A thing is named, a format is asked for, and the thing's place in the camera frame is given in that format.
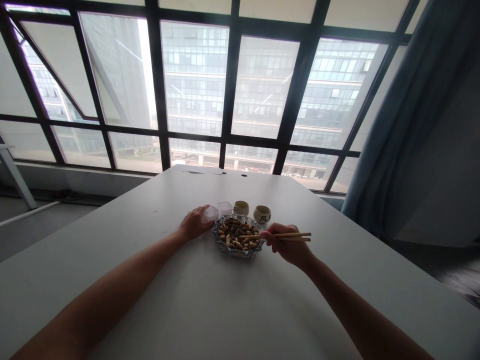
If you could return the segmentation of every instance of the cup with chinese character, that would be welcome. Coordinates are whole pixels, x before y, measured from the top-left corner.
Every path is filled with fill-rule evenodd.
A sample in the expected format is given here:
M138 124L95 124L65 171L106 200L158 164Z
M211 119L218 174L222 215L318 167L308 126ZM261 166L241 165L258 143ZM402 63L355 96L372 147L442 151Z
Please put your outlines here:
M250 212L249 204L245 201L235 201L233 213L247 216Z
M259 205L253 211L253 218L259 224L268 223L272 218L272 211L266 206Z

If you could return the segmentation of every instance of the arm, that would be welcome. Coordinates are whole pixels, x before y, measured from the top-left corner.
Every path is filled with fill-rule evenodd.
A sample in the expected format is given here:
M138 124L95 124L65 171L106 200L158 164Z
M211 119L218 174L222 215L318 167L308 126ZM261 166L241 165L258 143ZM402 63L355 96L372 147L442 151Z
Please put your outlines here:
M68 304L12 360L85 359L149 287L163 265L209 228L208 205L189 212L177 231L122 262Z
M274 253L302 270L330 305L361 356L367 359L433 359L410 337L349 288L305 242L281 241L272 234L297 233L294 225L274 223L260 233Z

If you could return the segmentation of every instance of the glass bowl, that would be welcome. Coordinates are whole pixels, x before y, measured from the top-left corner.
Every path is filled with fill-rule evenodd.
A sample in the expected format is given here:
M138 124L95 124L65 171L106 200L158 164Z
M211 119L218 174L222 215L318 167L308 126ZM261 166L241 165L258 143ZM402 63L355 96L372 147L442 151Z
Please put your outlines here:
M217 230L219 229L219 226L224 223L224 221L230 218L234 218L236 220L241 221L242 223L247 223L249 225L252 225L253 227L258 229L258 232L263 231L263 227L261 227L258 222L256 222L254 219L251 219L245 215L232 214L232 215L222 216L220 219L215 221L215 225L213 226L213 229L212 229L213 234L215 236L216 245L221 250L221 252L235 259L247 259L255 256L257 253L262 251L262 245L265 243L266 241L265 239L260 239L257 247L253 249L245 250L245 251L231 249L227 246L227 244L225 244L222 240L220 240L220 236Z

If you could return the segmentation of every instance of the table leg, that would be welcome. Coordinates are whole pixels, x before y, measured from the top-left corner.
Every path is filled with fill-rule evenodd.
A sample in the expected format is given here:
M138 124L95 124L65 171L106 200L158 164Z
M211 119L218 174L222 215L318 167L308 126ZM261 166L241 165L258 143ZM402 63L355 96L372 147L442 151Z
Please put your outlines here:
M37 203L32 196L32 193L30 192L27 184L25 183L24 178L20 174L19 169L15 165L14 160L12 159L12 156L10 155L8 149L0 149L0 160L6 171L13 177L15 187L20 193L20 196L25 202L26 206L28 207L28 210L38 208Z

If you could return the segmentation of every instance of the clear plastic cup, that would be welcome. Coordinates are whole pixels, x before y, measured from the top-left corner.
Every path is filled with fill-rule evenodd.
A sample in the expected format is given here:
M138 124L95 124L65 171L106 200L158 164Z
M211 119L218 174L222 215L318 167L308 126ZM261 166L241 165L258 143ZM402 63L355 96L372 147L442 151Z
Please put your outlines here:
M219 202L217 204L218 209L220 210L219 218L232 214L232 209L234 208L231 203L228 201Z
M202 223L206 224L212 220L219 219L219 210L215 206L209 206L206 208L205 213L203 214Z

